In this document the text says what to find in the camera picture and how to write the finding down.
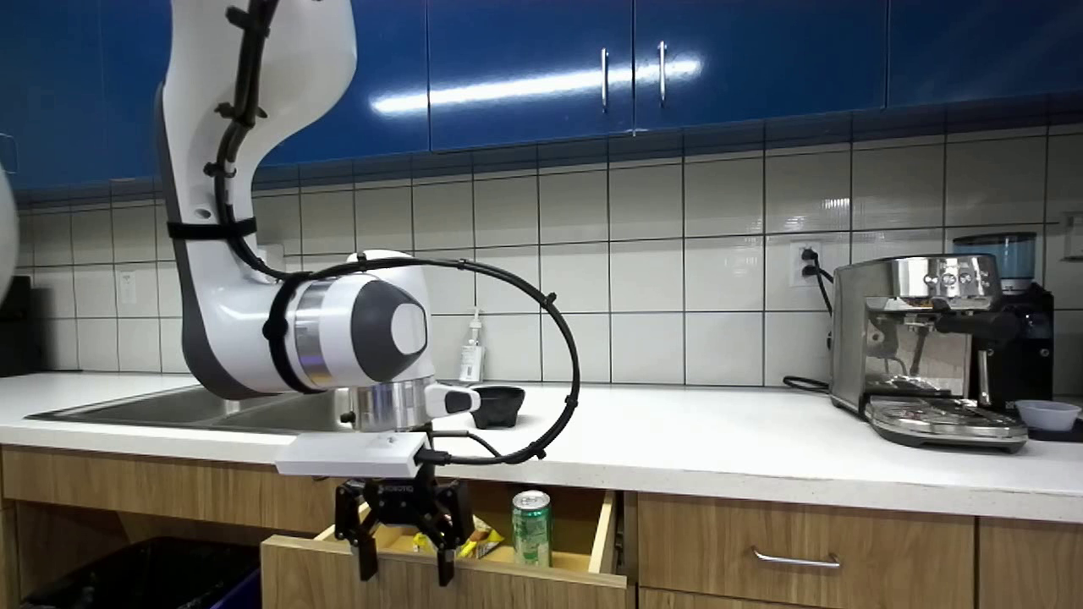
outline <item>blue cabinet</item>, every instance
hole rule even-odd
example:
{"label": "blue cabinet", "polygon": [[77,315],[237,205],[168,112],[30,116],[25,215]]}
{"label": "blue cabinet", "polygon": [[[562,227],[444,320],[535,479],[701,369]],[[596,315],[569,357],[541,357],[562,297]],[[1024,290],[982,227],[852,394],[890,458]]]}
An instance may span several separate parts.
{"label": "blue cabinet", "polygon": [[435,149],[606,137],[630,118],[630,0],[435,0]]}
{"label": "blue cabinet", "polygon": [[96,0],[0,5],[0,131],[16,189],[84,185],[111,174],[103,14]]}
{"label": "blue cabinet", "polygon": [[440,0],[429,11],[436,149],[884,102],[886,0]]}
{"label": "blue cabinet", "polygon": [[343,162],[428,149],[428,7],[356,0],[359,69],[330,116],[271,162]]}
{"label": "blue cabinet", "polygon": [[157,99],[168,64],[168,5],[108,0],[97,14],[106,141],[111,146],[108,180],[161,178]]}
{"label": "blue cabinet", "polygon": [[635,0],[635,123],[877,109],[884,0]]}
{"label": "blue cabinet", "polygon": [[893,0],[886,106],[1083,91],[1080,0]]}

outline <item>electrical outlet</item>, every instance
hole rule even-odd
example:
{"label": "electrical outlet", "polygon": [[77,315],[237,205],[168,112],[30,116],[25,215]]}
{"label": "electrical outlet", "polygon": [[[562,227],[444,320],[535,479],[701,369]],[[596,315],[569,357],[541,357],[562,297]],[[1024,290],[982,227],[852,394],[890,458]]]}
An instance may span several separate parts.
{"label": "electrical outlet", "polygon": [[819,273],[819,255],[811,246],[801,246],[801,279]]}

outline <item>tiled wall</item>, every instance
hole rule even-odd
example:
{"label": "tiled wall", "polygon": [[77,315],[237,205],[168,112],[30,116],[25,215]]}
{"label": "tiled wall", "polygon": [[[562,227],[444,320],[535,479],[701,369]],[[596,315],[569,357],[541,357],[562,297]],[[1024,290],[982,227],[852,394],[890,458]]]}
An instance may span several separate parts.
{"label": "tiled wall", "polygon": [[[954,235],[1038,231],[1055,290],[1055,385],[1083,396],[1083,129],[969,131],[654,162],[340,182],[258,194],[260,241],[291,268],[362,246],[479,259],[560,295],[588,383],[780,385],[824,376],[831,315],[798,251],[834,270],[948,251]],[[182,373],[161,205],[25,210],[53,369]],[[569,376],[553,325],[515,290],[429,270],[435,350],[454,376],[483,312],[489,381]]]}

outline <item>open drawer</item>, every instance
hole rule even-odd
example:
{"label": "open drawer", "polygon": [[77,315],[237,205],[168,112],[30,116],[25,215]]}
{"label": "open drawer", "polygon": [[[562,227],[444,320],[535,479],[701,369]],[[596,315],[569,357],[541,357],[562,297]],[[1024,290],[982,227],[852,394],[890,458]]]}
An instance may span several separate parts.
{"label": "open drawer", "polygon": [[368,581],[346,542],[273,536],[260,544],[265,609],[630,609],[632,594],[617,565],[617,496],[547,488],[553,565],[533,570],[515,562],[515,491],[470,483],[474,514],[499,527],[504,544],[483,560],[456,560],[452,585],[436,585],[435,552],[416,552],[403,527],[375,527],[381,572]]}

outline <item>wooden drawer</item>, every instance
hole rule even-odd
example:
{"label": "wooden drawer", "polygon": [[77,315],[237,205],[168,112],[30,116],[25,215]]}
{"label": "wooden drawer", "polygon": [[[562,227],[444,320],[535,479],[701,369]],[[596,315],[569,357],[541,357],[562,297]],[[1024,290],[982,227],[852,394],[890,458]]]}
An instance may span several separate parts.
{"label": "wooden drawer", "polygon": [[635,497],[640,585],[797,607],[976,607],[976,520]]}
{"label": "wooden drawer", "polygon": [[265,609],[374,607],[374,609],[630,609],[632,594],[620,565],[617,497],[596,491],[553,496],[553,570],[515,562],[513,488],[474,488],[474,512],[504,536],[504,550],[481,562],[456,562],[452,585],[436,585],[429,552],[413,552],[413,531],[381,527],[381,572],[359,581],[346,542],[273,536],[260,544]]}
{"label": "wooden drawer", "polygon": [[982,609],[1080,609],[1083,527],[1037,520],[982,520]]}
{"label": "wooden drawer", "polygon": [[797,607],[645,590],[640,609],[797,609]]}

